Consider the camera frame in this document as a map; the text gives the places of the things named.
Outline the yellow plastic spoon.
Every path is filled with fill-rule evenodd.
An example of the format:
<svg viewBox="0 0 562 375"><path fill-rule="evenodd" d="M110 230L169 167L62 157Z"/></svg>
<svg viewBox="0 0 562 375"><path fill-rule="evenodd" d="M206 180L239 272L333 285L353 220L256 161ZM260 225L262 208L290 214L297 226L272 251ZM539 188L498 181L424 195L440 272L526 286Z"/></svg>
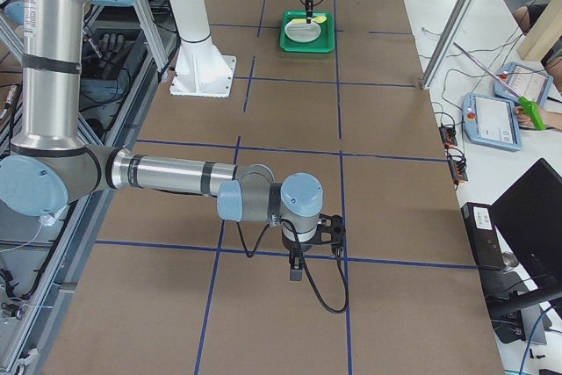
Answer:
<svg viewBox="0 0 562 375"><path fill-rule="evenodd" d="M313 22L312 23L316 23L318 25L324 23L327 21L327 17L325 15L319 15L319 16L315 16L313 17ZM306 24L306 18L294 18L291 20L291 23L293 24Z"/></svg>

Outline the white round plate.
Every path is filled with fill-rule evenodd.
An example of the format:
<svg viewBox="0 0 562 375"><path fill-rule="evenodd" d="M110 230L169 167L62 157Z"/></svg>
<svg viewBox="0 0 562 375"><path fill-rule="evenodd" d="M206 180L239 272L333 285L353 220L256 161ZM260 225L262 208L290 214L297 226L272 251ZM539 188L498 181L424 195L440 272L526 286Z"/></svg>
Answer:
<svg viewBox="0 0 562 375"><path fill-rule="evenodd" d="M320 37L321 26L313 20L307 22L305 18L295 18L285 25L284 34L292 41L309 43Z"/></svg>

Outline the green plastic tray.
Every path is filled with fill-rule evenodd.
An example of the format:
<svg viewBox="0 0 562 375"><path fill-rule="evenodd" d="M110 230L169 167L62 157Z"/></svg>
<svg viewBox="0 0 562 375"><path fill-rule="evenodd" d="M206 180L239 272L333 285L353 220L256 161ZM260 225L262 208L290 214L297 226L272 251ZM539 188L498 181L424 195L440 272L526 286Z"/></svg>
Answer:
<svg viewBox="0 0 562 375"><path fill-rule="evenodd" d="M313 16L325 15L328 19L320 24L320 37L309 43L298 43L290 40L284 34L285 25L294 18L305 18L304 11L285 11L281 20L279 46L286 52L307 53L307 54L327 54L335 48L335 28L333 16L330 12L314 12Z"/></svg>

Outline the black box with label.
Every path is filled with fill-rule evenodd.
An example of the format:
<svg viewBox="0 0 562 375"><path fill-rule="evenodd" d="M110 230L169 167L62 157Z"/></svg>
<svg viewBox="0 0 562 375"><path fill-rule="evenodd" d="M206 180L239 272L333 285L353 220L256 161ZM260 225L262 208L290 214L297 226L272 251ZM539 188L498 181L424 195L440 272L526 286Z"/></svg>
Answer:
<svg viewBox="0 0 562 375"><path fill-rule="evenodd" d="M513 252L501 251L497 226L491 214L491 206L466 202L461 207L472 255L480 270L507 272L520 262Z"/></svg>

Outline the black usb hub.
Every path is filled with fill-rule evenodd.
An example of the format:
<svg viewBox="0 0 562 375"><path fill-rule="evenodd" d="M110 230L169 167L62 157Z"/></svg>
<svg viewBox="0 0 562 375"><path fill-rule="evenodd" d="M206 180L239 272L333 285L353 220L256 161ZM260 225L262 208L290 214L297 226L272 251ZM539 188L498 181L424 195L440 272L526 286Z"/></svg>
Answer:
<svg viewBox="0 0 562 375"><path fill-rule="evenodd" d="M454 126L439 126L439 133L445 147L456 147L458 145L456 129Z"/></svg>

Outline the near teach pendant tablet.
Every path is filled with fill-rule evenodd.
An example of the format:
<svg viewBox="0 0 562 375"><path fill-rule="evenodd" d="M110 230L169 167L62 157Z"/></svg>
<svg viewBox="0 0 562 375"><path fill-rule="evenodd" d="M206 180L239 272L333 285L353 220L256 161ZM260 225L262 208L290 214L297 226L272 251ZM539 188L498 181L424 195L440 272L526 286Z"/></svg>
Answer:
<svg viewBox="0 0 562 375"><path fill-rule="evenodd" d="M463 100L464 131L482 146L507 151L522 149L515 104L504 98L468 93Z"/></svg>

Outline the teach pendant tablet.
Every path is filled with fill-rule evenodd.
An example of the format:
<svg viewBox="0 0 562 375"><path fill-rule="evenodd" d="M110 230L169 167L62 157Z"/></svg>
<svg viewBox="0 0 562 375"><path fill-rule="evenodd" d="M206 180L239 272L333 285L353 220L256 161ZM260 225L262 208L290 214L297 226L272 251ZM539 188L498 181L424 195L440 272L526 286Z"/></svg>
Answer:
<svg viewBox="0 0 562 375"><path fill-rule="evenodd" d="M509 62L495 73L520 95L543 106L553 85L553 77L521 63Z"/></svg>
<svg viewBox="0 0 562 375"><path fill-rule="evenodd" d="M507 151L522 149L515 104L504 98L468 93L463 100L464 131L482 146Z"/></svg>

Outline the black monitor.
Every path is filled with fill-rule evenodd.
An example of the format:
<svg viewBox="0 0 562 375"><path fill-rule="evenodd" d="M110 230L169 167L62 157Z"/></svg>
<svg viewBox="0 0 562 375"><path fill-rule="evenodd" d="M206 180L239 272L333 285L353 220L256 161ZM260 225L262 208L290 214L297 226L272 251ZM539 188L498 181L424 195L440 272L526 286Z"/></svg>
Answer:
<svg viewBox="0 0 562 375"><path fill-rule="evenodd" d="M487 303L491 318L553 301L561 303L561 175L544 159L531 165L490 209L495 226L537 285Z"/></svg>

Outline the far teach pendant tablet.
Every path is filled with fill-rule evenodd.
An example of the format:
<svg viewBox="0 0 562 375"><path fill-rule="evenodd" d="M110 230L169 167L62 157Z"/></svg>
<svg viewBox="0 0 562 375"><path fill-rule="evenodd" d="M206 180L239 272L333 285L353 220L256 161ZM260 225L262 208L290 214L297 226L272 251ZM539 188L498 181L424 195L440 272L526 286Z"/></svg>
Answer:
<svg viewBox="0 0 562 375"><path fill-rule="evenodd" d="M543 106L553 85L553 77L521 63L509 62L495 73L520 95Z"/></svg>

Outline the person in black shirt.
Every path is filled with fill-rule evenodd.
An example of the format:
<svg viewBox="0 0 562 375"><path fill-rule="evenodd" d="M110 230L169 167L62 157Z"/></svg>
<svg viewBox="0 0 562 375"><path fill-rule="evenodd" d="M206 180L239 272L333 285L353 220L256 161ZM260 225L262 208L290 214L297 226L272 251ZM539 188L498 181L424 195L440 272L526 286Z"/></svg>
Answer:
<svg viewBox="0 0 562 375"><path fill-rule="evenodd" d="M514 12L515 20L525 34L518 54L525 60L541 61L546 72L554 78L561 91L561 49L555 44L561 40L561 0L549 0L538 14L537 3L522 6Z"/></svg>

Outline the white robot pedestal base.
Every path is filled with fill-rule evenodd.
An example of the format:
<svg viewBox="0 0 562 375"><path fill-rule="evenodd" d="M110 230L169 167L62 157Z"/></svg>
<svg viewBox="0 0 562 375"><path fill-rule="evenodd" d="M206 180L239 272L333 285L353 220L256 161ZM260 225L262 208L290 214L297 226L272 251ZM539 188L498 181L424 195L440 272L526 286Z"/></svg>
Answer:
<svg viewBox="0 0 562 375"><path fill-rule="evenodd" d="M222 54L214 45L205 0L169 2L180 39L170 93L174 96L228 97L236 58Z"/></svg>

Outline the aluminium frame post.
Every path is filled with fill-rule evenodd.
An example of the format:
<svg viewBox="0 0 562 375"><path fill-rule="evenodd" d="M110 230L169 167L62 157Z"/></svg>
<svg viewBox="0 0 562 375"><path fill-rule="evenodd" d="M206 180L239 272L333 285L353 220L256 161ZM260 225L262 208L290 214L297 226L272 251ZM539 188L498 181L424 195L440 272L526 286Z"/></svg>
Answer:
<svg viewBox="0 0 562 375"><path fill-rule="evenodd" d="M472 8L475 0L457 0L449 19L441 33L436 48L430 57L429 64L424 71L421 80L421 88L428 90L434 82L436 75L443 65L446 54L448 53L452 42L458 35L461 25L465 20L468 11Z"/></svg>

